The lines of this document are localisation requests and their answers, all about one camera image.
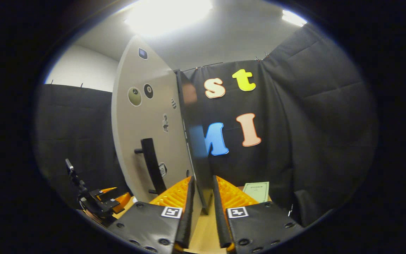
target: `square sticker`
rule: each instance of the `square sticker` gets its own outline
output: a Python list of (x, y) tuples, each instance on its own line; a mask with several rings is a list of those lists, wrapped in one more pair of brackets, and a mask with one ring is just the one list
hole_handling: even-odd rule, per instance
[(179, 207), (169, 207), (166, 206), (164, 211), (162, 211), (162, 217), (169, 217), (169, 218), (181, 218), (181, 213), (183, 212), (182, 208)]
[(230, 219), (248, 216), (245, 206), (228, 208), (227, 210), (228, 210), (228, 218), (230, 218)]

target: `white wall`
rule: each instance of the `white wall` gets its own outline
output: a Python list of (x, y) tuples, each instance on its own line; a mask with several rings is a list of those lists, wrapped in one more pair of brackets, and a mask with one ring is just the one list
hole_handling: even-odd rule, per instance
[(54, 65), (45, 84), (81, 86), (112, 92), (118, 62), (88, 48), (72, 45)]

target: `ceiling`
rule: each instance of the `ceiling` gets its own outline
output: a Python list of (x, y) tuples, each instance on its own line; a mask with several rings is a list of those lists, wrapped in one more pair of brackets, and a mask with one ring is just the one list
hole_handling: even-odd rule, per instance
[[(263, 59), (300, 27), (281, 19), (282, 8), (262, 0), (211, 0), (196, 24), (156, 37), (142, 37), (172, 69)], [(124, 23), (129, 11), (103, 20), (75, 44), (119, 61), (135, 34)]]

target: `letter s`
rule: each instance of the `letter s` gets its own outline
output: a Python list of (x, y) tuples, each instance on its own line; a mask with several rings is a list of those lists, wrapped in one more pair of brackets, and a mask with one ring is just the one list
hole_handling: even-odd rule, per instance
[(225, 87), (222, 86), (223, 82), (219, 78), (208, 79), (204, 82), (205, 95), (208, 98), (218, 98), (222, 97), (225, 94)]

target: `black handle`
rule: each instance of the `black handle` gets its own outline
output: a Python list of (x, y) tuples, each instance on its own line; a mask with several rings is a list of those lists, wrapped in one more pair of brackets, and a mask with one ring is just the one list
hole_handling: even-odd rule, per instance
[(134, 153), (143, 153), (145, 164), (147, 164), (148, 173), (150, 174), (156, 193), (161, 194), (166, 191), (167, 188), (159, 170), (158, 159), (156, 158), (156, 152), (154, 151), (153, 138), (141, 139), (140, 143), (142, 144), (142, 150), (135, 149)]

